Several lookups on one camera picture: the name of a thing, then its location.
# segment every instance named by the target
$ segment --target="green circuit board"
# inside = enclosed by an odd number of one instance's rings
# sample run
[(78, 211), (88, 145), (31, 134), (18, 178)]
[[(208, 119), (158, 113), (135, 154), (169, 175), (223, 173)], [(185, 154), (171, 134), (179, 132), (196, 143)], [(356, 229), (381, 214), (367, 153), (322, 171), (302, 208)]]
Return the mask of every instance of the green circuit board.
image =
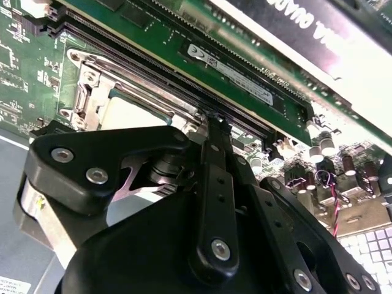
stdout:
[(21, 24), (19, 1), (0, 2), (0, 127), (28, 138), (29, 131), (72, 107), (78, 69), (68, 48), (92, 50), (66, 32), (57, 39), (35, 37)]
[[(276, 51), (269, 44), (237, 25), (229, 15), (213, 7), (208, 1), (200, 0), (151, 0), (153, 6), (164, 7), (168, 14), (174, 14), (189, 25), (197, 28), (235, 55), (240, 56), (259, 72), (280, 84), (293, 95), (313, 100), (349, 120), (354, 119), (361, 127), (375, 135), (384, 146), (392, 146), (392, 138), (369, 121), (341, 103), (341, 98), (325, 85)], [(370, 0), (378, 10), (381, 19), (392, 23), (392, 2)]]
[(59, 2), (89, 20), (84, 24), (106, 29), (273, 129), (310, 144), (304, 106), (307, 102), (295, 100), (286, 89), (272, 85), (243, 60), (221, 51), (205, 36), (184, 27), (184, 23), (177, 23), (178, 19), (162, 15), (143, 1), (127, 1), (115, 11), (108, 8), (111, 4), (100, 3), (104, 1)]

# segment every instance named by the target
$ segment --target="barcode label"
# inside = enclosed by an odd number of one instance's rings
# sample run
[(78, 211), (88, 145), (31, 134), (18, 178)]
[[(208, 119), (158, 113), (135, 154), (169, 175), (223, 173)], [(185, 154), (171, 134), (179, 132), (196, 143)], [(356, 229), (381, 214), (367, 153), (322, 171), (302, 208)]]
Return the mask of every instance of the barcode label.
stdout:
[(231, 67), (223, 64), (216, 58), (212, 57), (198, 46), (194, 44), (190, 44), (188, 48), (188, 54), (191, 57), (204, 61), (209, 66), (215, 68), (218, 72), (231, 79), (231, 81), (234, 82), (236, 85), (243, 88), (245, 91), (249, 92), (253, 96), (259, 98), (263, 102), (271, 106), (274, 105), (273, 97), (270, 92), (268, 92), (266, 89), (263, 89), (258, 84), (251, 81), (250, 79), (244, 77), (239, 72), (232, 69)]
[(9, 279), (8, 277), (0, 277), (0, 293), (1, 294), (27, 294), (31, 284)]
[(0, 12), (9, 18), (12, 18), (12, 12), (9, 11), (8, 9), (5, 9), (4, 7), (0, 7)]

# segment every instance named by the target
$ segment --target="mounting hole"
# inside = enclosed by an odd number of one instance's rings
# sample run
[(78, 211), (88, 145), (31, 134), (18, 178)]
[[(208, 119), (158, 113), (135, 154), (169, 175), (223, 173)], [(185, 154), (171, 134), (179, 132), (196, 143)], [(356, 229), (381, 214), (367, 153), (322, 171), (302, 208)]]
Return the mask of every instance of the mounting hole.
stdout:
[(243, 158), (243, 157), (241, 157), (241, 156), (238, 156), (238, 157), (237, 157), (237, 160), (238, 160), (238, 162), (239, 162), (240, 164), (246, 165), (246, 160), (245, 160), (245, 158)]
[(281, 227), (282, 227), (281, 222), (279, 222), (279, 221), (277, 221), (277, 220), (274, 220), (274, 224), (275, 224), (275, 226), (276, 226), (277, 228), (281, 228)]
[(349, 284), (351, 287), (353, 287), (355, 290), (361, 290), (361, 285), (358, 283), (358, 281), (351, 275), (351, 274), (346, 274), (345, 275), (347, 280), (349, 281)]
[(56, 148), (51, 152), (52, 158), (62, 164), (66, 164), (74, 159), (74, 154), (65, 148)]
[(307, 292), (312, 291), (312, 282), (309, 277), (300, 269), (294, 270), (294, 278), (298, 285)]
[(70, 57), (73, 61), (80, 61), (80, 57), (76, 53), (71, 53)]
[(69, 112), (66, 110), (60, 110), (60, 115), (62, 115), (65, 118), (69, 118)]
[(219, 200), (220, 202), (224, 203), (224, 202), (225, 202), (225, 197), (224, 197), (222, 194), (219, 194), (219, 195), (218, 195), (218, 200)]
[(376, 291), (376, 287), (375, 287), (374, 283), (372, 282), (372, 280), (370, 280), (370, 278), (368, 278), (367, 276), (362, 276), (362, 278), (365, 281), (367, 288), (369, 288), (372, 291)]
[(215, 239), (211, 243), (211, 248), (213, 250), (213, 254), (219, 260), (226, 262), (227, 260), (230, 259), (230, 255), (231, 255), (230, 248), (222, 240)]
[(93, 167), (86, 172), (86, 178), (93, 184), (102, 185), (108, 181), (108, 174), (101, 168)]

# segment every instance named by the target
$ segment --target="electrolytic capacitor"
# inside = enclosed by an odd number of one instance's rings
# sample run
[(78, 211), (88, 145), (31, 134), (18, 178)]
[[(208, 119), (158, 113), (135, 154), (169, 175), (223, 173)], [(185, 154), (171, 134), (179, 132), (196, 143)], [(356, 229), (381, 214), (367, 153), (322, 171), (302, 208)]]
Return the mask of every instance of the electrolytic capacitor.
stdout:
[(311, 159), (311, 162), (314, 164), (317, 164), (321, 161), (323, 161), (324, 156), (321, 154), (321, 148), (319, 145), (314, 145), (310, 150), (309, 150), (309, 157)]
[(306, 183), (300, 183), (297, 186), (297, 189), (298, 189), (299, 194), (305, 194), (306, 193)]
[(307, 190), (316, 189), (316, 183), (315, 183), (313, 172), (309, 171), (306, 173), (306, 182), (305, 183), (306, 183)]
[(353, 157), (346, 155), (342, 157), (343, 170), (346, 176), (353, 176), (356, 174)]
[(321, 153), (324, 156), (332, 156), (336, 154), (335, 144), (332, 138), (324, 138), (320, 141)]
[(373, 161), (366, 162), (363, 165), (363, 169), (365, 170), (366, 177), (369, 181), (375, 182), (379, 180), (379, 173), (377, 172), (377, 168)]

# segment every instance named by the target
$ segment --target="motherboard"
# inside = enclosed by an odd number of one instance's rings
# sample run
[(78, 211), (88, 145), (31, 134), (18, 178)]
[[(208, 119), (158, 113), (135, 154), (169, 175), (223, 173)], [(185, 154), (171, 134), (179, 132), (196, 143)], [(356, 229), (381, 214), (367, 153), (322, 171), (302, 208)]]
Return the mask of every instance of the motherboard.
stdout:
[[(170, 125), (198, 141), (218, 108), (256, 178), (280, 180), (325, 227), (331, 176), (348, 220), (383, 208), (391, 138), (213, 1), (38, 2), (0, 2), (1, 128), (29, 138), (53, 120), (79, 132)], [(369, 3), (390, 25), (389, 2)]]

